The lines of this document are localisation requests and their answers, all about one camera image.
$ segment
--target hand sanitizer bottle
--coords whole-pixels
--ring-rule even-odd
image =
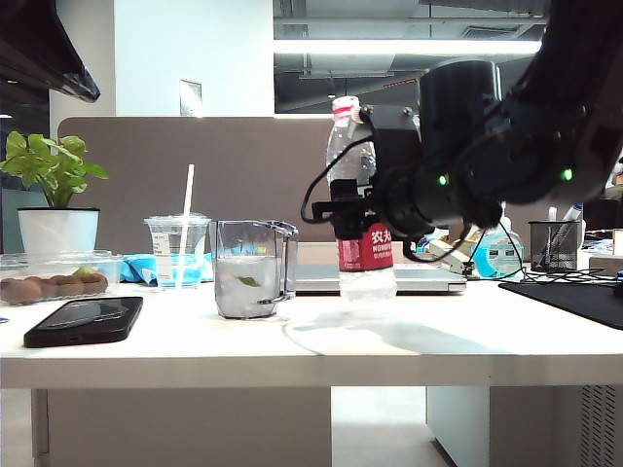
[[[476,270],[478,270],[481,277],[504,277],[520,269],[521,262],[524,261],[524,243],[512,231],[510,219],[504,215],[505,208],[506,205],[503,203],[502,217],[499,223],[509,233],[512,242],[500,225],[485,232],[485,236],[483,236],[478,249],[474,253]]]

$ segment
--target silver laptop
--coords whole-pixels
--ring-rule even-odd
[[[465,290],[466,279],[445,269],[395,265],[398,294],[454,294]],[[296,291],[300,295],[337,295],[337,265],[298,265]]]

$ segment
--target glass pitcher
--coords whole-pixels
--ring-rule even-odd
[[[296,227],[281,221],[210,224],[214,296],[225,318],[259,318],[295,297]]]

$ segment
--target black phone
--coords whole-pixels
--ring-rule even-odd
[[[23,336],[29,348],[122,341],[128,337],[142,297],[72,300]]]

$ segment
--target water in pitcher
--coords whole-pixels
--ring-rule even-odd
[[[260,305],[257,302],[278,295],[276,266],[275,257],[218,258],[214,287],[219,312],[238,318],[270,314],[275,304]]]

